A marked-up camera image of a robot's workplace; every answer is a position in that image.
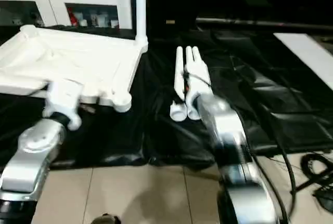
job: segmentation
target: white pipe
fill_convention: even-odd
[[[175,68],[175,83],[174,89],[177,95],[180,97],[181,100],[185,100],[184,95],[184,62],[183,62],[183,48],[177,48],[176,54],[176,68]],[[172,105],[170,106],[170,117],[174,121],[184,121],[187,117],[187,108],[185,103],[176,104],[173,101]]]
[[[187,46],[186,47],[186,67],[191,69],[194,66],[195,66],[195,60],[193,58],[193,50],[190,46]],[[187,93],[187,100],[186,101],[188,101],[188,99],[190,97],[192,98],[192,89],[191,89],[191,87],[193,85],[192,81],[193,81],[193,77],[191,77],[191,75],[190,75],[188,77],[188,80],[187,80],[188,86],[189,86],[189,91]],[[200,116],[199,116],[197,110],[193,107],[192,103],[186,103],[186,107],[187,107],[187,116],[188,116],[189,119],[191,119],[191,120],[200,120]]]
[[[194,61],[202,61],[198,47],[195,46],[193,47],[192,50],[193,50]]]
[[[146,0],[136,0],[136,38],[140,44],[148,44],[146,34]]]

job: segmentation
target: beige floor tile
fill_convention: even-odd
[[[33,224],[81,224],[92,169],[50,172]]]
[[[294,166],[299,167],[300,158],[304,154],[288,155],[290,163]],[[277,187],[283,201],[285,202],[286,209],[289,209],[289,204],[291,201],[290,191],[290,179],[287,172],[286,166],[283,163],[277,163],[266,158],[261,157],[260,162],[264,169],[267,171],[270,178],[273,180],[275,186]],[[301,184],[306,181],[306,176],[301,170],[293,167],[296,185]],[[312,185],[297,193],[296,207],[294,215],[291,219],[292,224],[329,224],[333,223],[333,215],[322,209],[317,200],[312,196],[312,193],[318,185]]]
[[[193,224],[216,224],[219,221],[216,202],[219,183],[186,175],[186,184]]]
[[[186,175],[195,176],[203,179],[218,180],[220,176],[220,172],[216,164],[201,171],[192,171],[189,168],[185,167],[184,171]]]
[[[103,213],[122,224],[190,224],[184,174],[174,167],[94,169],[84,223]]]

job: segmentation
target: table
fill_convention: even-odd
[[[56,27],[133,38],[130,31]],[[0,29],[0,43],[18,28]],[[82,126],[69,134],[54,169],[95,166],[182,164],[201,169],[214,163],[213,144],[200,121],[173,122],[169,117],[177,46],[198,46],[213,91],[240,112],[251,149],[257,155],[333,148],[333,91],[272,32],[190,31],[149,38],[135,75],[130,111],[120,114],[96,105],[80,107]],[[13,104],[3,112],[2,107]],[[16,150],[17,137],[41,117],[44,101],[0,95],[0,164]]]

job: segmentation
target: white plastic part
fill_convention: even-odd
[[[83,85],[81,102],[131,108],[129,93],[142,53],[148,50],[146,0],[137,0],[136,40],[40,29],[28,25],[0,46],[0,93],[26,95],[47,81]],[[41,91],[33,96],[45,97]]]
[[[136,0],[136,38],[138,44],[147,46],[146,34],[146,0]]]
[[[174,89],[181,100],[185,100],[184,95],[184,62],[183,48],[178,47],[176,52],[176,68]],[[170,117],[174,121],[184,121],[187,117],[187,108],[185,103],[177,104],[175,101],[170,106]]]
[[[207,65],[202,61],[197,47],[186,47],[186,71],[189,90],[186,95],[187,116],[191,120],[200,120],[200,115],[193,106],[194,100],[201,94],[212,94]]]
[[[307,34],[274,33],[299,59],[333,90],[333,56]]]
[[[81,118],[76,111],[82,87],[82,84],[67,79],[51,82],[47,90],[43,117],[50,117],[54,112],[62,113],[70,119],[69,130],[77,130],[81,126]]]

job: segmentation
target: cabinet door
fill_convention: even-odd
[[[49,0],[0,0],[0,25],[56,25]]]
[[[57,22],[120,29],[132,28],[131,0],[50,0]]]

